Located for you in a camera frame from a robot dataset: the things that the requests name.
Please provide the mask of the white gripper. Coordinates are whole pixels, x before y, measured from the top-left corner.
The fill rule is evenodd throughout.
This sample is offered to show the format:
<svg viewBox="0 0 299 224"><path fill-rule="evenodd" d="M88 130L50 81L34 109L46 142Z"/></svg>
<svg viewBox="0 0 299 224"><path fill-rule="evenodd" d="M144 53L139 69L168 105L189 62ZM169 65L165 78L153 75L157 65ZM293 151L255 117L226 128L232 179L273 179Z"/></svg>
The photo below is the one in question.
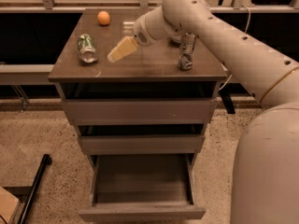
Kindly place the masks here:
<svg viewBox="0 0 299 224"><path fill-rule="evenodd" d="M152 13L144 14L135 21L133 33L134 37L125 36L107 55L111 63L134 53L138 45L148 47L161 40L164 37L164 17Z"/></svg>

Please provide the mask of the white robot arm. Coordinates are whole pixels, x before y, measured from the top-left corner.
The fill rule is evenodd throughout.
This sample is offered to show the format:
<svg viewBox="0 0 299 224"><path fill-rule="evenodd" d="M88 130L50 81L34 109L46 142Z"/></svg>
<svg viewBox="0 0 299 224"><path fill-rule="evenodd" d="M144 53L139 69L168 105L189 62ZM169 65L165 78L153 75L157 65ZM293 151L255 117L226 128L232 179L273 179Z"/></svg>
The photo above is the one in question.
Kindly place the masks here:
<svg viewBox="0 0 299 224"><path fill-rule="evenodd" d="M108 54L116 62L192 32L265 111L235 152L231 224L299 224L299 63L215 17L205 0L163 0Z"/></svg>

